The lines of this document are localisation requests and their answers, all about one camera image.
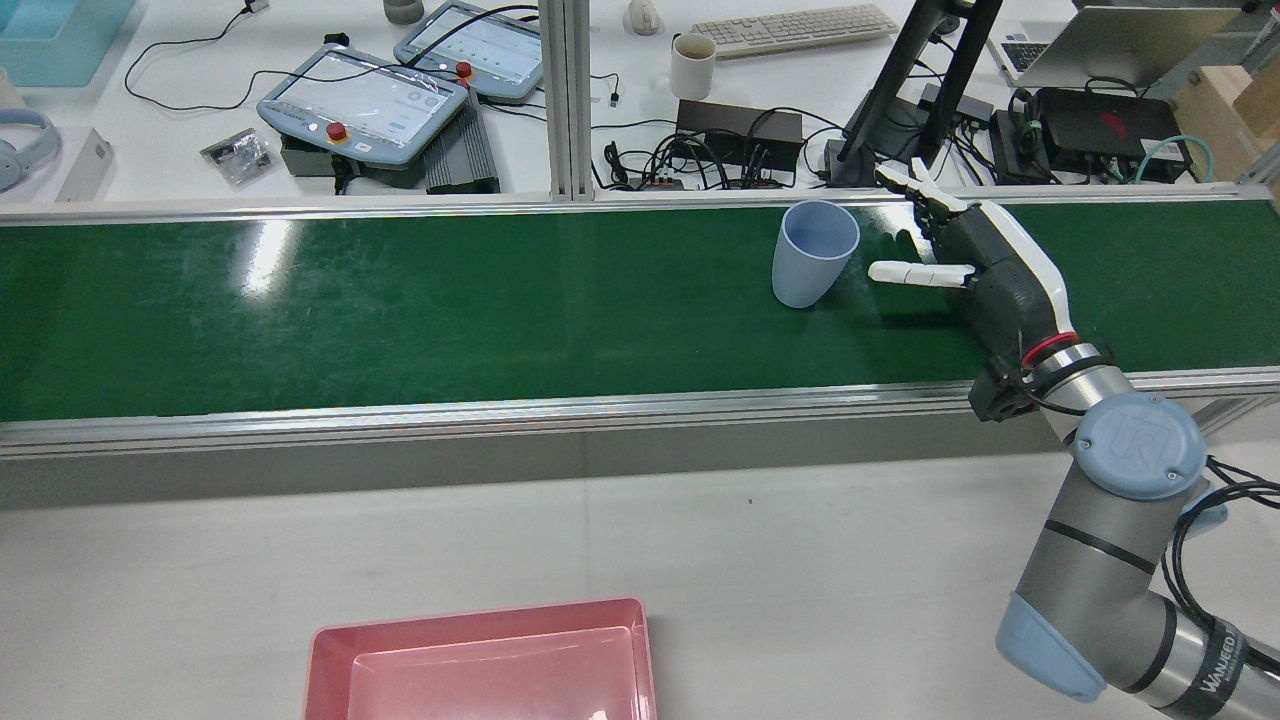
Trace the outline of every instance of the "laptop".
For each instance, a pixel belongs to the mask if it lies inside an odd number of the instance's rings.
[[[1203,45],[1233,8],[1082,8],[1066,23],[996,22],[987,47],[1014,87],[1084,87],[1110,77],[1149,87]]]

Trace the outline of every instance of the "keyboard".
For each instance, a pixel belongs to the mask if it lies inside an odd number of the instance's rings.
[[[870,4],[694,26],[694,32],[716,41],[716,54],[726,59],[874,40],[897,29],[897,23]]]
[[[1000,46],[1009,56],[1009,61],[1014,64],[1014,69],[1025,73],[1036,58],[1039,58],[1041,53],[1048,47],[1048,42],[1001,42]]]

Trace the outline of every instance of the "white computer mouse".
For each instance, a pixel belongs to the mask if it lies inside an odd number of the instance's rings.
[[[631,32],[636,35],[653,35],[662,26],[658,8],[653,6],[653,0],[631,0],[631,4],[627,5],[627,20],[630,20]]]

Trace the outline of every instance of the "pink plastic tray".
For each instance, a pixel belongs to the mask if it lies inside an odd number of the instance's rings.
[[[325,628],[303,720],[655,720],[635,598]]]

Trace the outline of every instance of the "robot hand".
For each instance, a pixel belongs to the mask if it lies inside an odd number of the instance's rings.
[[[883,167],[876,176],[913,202],[916,224],[941,265],[873,263],[868,274],[878,282],[952,288],[952,302],[992,355],[969,396],[974,413],[983,420],[1004,420],[1030,411],[1033,398],[1020,373],[1080,345],[1062,274],[998,204],[968,204],[932,181]],[[1098,356],[1092,347],[1089,355]]]

